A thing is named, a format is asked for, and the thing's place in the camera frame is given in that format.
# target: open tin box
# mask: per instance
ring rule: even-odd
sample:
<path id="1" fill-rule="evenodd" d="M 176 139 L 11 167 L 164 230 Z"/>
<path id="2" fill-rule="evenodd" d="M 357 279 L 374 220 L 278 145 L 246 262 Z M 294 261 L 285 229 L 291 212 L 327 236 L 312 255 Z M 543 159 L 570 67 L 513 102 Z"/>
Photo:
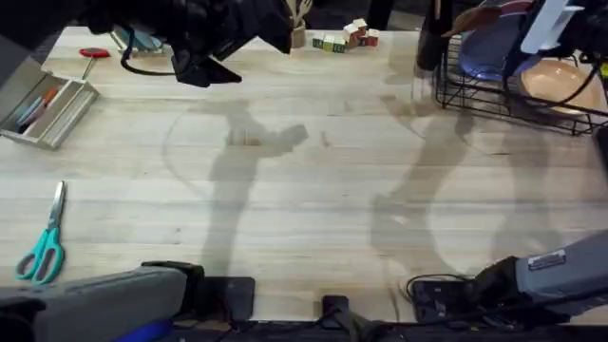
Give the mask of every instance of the open tin box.
<path id="1" fill-rule="evenodd" d="M 18 122 L 23 113 L 53 87 L 58 92 L 44 113 L 20 132 Z M 43 71 L 28 57 L 0 88 L 0 135 L 18 143 L 56 149 L 98 95 L 87 81 Z"/>

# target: tan bowl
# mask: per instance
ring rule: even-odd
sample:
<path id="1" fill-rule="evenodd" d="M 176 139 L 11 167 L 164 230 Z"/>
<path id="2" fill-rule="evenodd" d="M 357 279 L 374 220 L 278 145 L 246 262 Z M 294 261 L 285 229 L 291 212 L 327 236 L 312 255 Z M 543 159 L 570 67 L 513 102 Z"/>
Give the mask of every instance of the tan bowl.
<path id="1" fill-rule="evenodd" d="M 533 97 L 559 102 L 572 95 L 587 78 L 587 73 L 575 66 L 555 60 L 542 60 L 522 72 L 523 90 Z M 597 77 L 568 105 L 599 109 L 602 87 Z M 562 114 L 579 115 L 576 109 L 553 107 Z"/>

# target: blue plate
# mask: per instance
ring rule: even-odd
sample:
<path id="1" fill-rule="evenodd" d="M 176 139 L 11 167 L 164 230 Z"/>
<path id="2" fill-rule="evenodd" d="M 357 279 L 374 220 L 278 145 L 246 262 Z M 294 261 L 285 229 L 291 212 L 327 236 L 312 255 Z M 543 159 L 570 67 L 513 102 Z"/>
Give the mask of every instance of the blue plate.
<path id="1" fill-rule="evenodd" d="M 519 33 L 519 23 L 525 13 L 503 15 L 496 22 L 474 31 L 464 32 L 460 49 L 460 67 L 472 77 L 500 81 L 503 78 L 504 58 Z M 541 61 L 531 56 L 515 70 L 519 74 Z"/>

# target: toy block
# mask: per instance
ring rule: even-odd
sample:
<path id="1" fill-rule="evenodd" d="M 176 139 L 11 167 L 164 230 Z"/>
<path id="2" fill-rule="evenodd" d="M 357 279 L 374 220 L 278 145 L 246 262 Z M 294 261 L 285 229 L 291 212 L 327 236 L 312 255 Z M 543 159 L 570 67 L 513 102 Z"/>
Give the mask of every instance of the toy block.
<path id="1" fill-rule="evenodd" d="M 358 45 L 359 39 L 359 29 L 353 25 L 348 24 L 344 27 L 344 39 L 347 41 L 347 46 L 349 48 L 356 47 Z"/>
<path id="2" fill-rule="evenodd" d="M 352 24 L 357 27 L 360 35 L 364 35 L 368 30 L 368 23 L 365 22 L 365 19 L 359 18 L 352 21 Z"/>
<path id="3" fill-rule="evenodd" d="M 367 35 L 364 35 L 363 37 L 359 38 L 359 46 L 366 47 L 368 45 L 368 39 L 369 37 Z"/>
<path id="4" fill-rule="evenodd" d="M 323 48 L 323 40 L 325 39 L 325 34 L 317 33 L 313 37 L 313 47 L 315 48 Z"/>
<path id="5" fill-rule="evenodd" d="M 326 35 L 323 40 L 323 49 L 328 52 L 333 52 L 333 43 L 335 42 L 335 37 L 332 35 Z"/>
<path id="6" fill-rule="evenodd" d="M 346 52 L 346 40 L 344 38 L 335 38 L 335 43 L 333 43 L 333 52 L 335 53 L 344 53 Z"/>
<path id="7" fill-rule="evenodd" d="M 377 47 L 378 40 L 380 39 L 380 31 L 377 29 L 370 29 L 368 31 L 368 45 L 370 47 Z"/>

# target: wooden table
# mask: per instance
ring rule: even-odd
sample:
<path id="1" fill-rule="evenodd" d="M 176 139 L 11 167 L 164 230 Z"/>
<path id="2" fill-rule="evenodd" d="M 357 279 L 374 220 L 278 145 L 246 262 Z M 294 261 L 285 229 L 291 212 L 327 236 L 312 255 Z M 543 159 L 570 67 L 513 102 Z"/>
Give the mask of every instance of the wooden table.
<path id="1" fill-rule="evenodd" d="M 78 48 L 110 49 L 88 78 L 102 97 L 58 151 L 0 141 L 0 282 L 21 284 L 13 265 L 59 180 L 59 280 L 193 262 L 254 277 L 256 319 L 310 319 L 342 294 L 369 318 L 410 321 L 396 286 L 411 276 L 475 275 L 605 228 L 589 137 L 438 109 L 412 75 L 416 41 L 383 32 L 378 48 L 282 55 L 255 40 L 225 62 L 242 84 L 202 89 L 131 74 L 109 36 L 67 28 L 45 67 L 82 75 Z"/>

